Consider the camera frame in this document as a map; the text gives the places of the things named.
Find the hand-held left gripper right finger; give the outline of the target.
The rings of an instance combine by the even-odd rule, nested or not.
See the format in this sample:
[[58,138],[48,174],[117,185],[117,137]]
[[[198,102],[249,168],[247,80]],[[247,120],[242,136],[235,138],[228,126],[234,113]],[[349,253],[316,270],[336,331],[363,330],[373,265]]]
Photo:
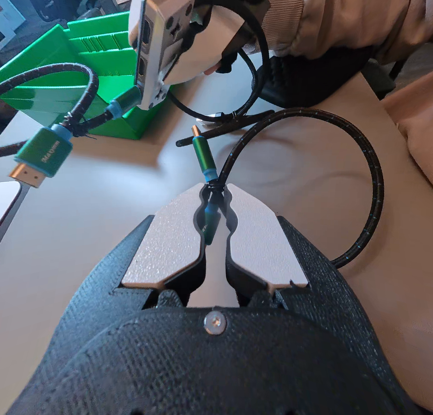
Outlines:
[[229,183],[224,189],[226,279],[239,304],[257,292],[274,297],[277,290],[305,291],[306,273],[277,215],[262,201]]

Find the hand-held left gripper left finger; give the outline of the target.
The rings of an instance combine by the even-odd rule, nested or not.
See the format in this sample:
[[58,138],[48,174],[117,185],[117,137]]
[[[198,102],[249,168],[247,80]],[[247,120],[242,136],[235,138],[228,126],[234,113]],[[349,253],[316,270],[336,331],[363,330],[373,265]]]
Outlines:
[[204,183],[189,188],[153,216],[121,284],[177,293],[186,306],[206,276]]

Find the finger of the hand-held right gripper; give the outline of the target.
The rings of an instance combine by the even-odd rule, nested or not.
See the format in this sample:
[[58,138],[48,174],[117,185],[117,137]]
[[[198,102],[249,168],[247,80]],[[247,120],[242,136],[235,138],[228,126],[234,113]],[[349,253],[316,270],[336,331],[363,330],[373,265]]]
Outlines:
[[208,26],[195,36],[192,47],[181,54],[164,84],[187,82],[218,64],[223,51],[243,24],[244,20],[235,12],[214,6]]
[[129,8],[128,19],[128,42],[133,50],[137,53],[137,38],[138,38],[138,25],[141,14],[142,0],[131,0]]

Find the silver usb hub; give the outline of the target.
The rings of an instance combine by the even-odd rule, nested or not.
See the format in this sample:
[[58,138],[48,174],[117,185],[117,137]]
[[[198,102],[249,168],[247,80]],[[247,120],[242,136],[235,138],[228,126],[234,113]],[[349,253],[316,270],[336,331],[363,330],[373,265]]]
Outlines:
[[139,109],[165,99],[170,86],[164,80],[181,55],[193,5],[194,0],[142,0],[134,80],[142,93]]

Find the green plastic bin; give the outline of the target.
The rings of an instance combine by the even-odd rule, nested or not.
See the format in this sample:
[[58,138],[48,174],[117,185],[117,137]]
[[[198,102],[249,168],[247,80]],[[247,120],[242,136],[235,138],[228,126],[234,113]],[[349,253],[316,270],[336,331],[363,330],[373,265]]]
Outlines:
[[[84,120],[134,84],[137,54],[128,41],[129,12],[60,24],[8,61],[0,70],[1,82],[33,68],[64,62],[90,67],[99,77],[97,95]],[[59,124],[82,96],[88,76],[66,71],[40,77],[3,94],[1,99],[45,127]]]

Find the person's right forearm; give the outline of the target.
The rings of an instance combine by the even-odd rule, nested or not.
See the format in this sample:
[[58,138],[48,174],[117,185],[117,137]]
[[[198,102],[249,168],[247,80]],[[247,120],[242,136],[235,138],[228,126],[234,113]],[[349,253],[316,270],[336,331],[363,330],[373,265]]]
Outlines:
[[269,0],[263,19],[275,55],[322,56],[338,46],[372,46],[387,64],[432,41],[433,0]]

